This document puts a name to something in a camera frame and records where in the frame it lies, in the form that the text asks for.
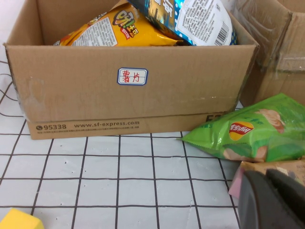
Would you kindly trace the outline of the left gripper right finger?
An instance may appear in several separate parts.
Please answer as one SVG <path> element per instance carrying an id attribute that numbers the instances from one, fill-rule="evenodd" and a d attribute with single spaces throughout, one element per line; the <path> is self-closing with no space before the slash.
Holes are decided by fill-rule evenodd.
<path id="1" fill-rule="evenodd" d="M 305 187 L 295 179 L 276 169 L 268 169 L 266 177 L 277 189 L 284 203 L 292 210 L 297 218 L 305 220 Z"/>

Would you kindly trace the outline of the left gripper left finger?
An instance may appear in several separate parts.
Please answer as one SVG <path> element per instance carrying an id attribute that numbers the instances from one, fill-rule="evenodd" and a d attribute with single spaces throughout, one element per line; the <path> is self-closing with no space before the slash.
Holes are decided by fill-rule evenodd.
<path id="1" fill-rule="evenodd" d="M 238 204 L 242 229 L 303 229 L 305 221 L 297 218 L 266 177 L 246 171 L 241 182 Z"/>

